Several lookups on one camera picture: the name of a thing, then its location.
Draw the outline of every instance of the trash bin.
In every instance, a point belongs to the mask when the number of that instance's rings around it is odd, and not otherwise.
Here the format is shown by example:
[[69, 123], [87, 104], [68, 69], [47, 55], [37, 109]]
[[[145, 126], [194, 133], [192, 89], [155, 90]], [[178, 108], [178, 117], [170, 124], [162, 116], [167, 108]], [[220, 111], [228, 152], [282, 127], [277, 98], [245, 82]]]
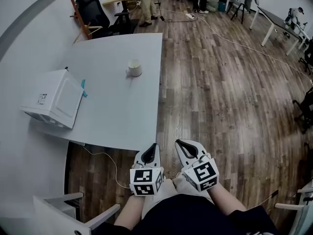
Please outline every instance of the trash bin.
[[223, 2], [223, 1], [220, 1], [220, 2], [219, 2], [219, 11], [224, 12], [225, 9], [226, 9], [226, 3]]

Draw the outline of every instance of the khaki pants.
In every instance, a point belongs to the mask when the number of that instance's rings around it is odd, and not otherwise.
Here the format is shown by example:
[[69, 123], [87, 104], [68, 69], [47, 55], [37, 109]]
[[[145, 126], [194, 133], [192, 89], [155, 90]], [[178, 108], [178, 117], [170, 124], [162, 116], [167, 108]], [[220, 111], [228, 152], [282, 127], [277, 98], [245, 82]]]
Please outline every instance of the khaki pants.
[[155, 196], [146, 196], [141, 218], [143, 219], [145, 215], [148, 213], [148, 211], [151, 210], [162, 200], [173, 197], [178, 194], [205, 197], [212, 202], [211, 197], [206, 190], [198, 192], [185, 179], [184, 176], [180, 175], [177, 178], [173, 179], [173, 181], [170, 179], [165, 179]]
[[144, 20], [147, 23], [151, 23], [151, 16], [157, 16], [157, 9], [154, 0], [140, 0], [141, 10], [143, 13]]

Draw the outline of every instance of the cup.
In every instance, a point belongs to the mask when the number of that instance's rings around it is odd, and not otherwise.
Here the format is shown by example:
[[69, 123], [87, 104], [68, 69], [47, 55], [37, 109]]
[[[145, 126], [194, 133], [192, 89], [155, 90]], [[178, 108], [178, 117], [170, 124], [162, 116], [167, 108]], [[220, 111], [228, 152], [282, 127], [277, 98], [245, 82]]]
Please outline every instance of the cup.
[[132, 59], [128, 62], [128, 70], [131, 76], [140, 76], [142, 74], [142, 68], [138, 59]]

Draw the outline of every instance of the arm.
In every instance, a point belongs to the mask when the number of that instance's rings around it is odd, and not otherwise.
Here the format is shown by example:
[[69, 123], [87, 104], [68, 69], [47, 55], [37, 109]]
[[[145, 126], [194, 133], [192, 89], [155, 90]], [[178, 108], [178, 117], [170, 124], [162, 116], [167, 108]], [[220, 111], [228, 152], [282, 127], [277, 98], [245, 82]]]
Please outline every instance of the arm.
[[141, 220], [144, 202], [145, 197], [130, 196], [114, 225], [123, 226], [132, 230]]
[[228, 192], [220, 183], [208, 190], [214, 204], [225, 215], [230, 215], [235, 210], [246, 211], [244, 205]]

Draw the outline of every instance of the wooden floor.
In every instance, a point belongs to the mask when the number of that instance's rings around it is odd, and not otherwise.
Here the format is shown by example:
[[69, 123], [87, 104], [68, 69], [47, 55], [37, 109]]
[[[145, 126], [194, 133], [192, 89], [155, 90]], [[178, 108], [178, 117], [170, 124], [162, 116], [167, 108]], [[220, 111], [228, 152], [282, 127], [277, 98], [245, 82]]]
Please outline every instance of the wooden floor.
[[[191, 2], [186, 0], [160, 1], [164, 10], [192, 11]], [[181, 14], [162, 14], [173, 21], [188, 20]], [[261, 47], [269, 28], [264, 17], [249, 30], [253, 15], [245, 14], [244, 24], [239, 17], [231, 21], [231, 15], [218, 12], [201, 17], [222, 37], [303, 71], [298, 63], [301, 52], [294, 50], [286, 56], [293, 40], [285, 42], [282, 37], [276, 40], [271, 36]], [[141, 10], [135, 10], [132, 17], [142, 20]], [[303, 100], [311, 87], [309, 79], [285, 64], [221, 39], [201, 20], [165, 23], [159, 19], [153, 26], [138, 27], [136, 32], [163, 33], [156, 139], [166, 177], [174, 178], [181, 170], [174, 141], [199, 141], [216, 159], [220, 182], [246, 207], [254, 207], [279, 189], [279, 195], [263, 206], [279, 230], [286, 233], [293, 212], [274, 209], [274, 204], [295, 203], [294, 193], [303, 184], [299, 161], [306, 157], [304, 142], [313, 143], [313, 137], [311, 130], [301, 134], [293, 121], [299, 109], [292, 100]], [[128, 185], [135, 152], [88, 148], [110, 154], [118, 166], [118, 181]], [[68, 154], [68, 192], [84, 193], [83, 221], [114, 203], [125, 204], [130, 191], [115, 183], [115, 167], [107, 156], [91, 156], [74, 144]]]

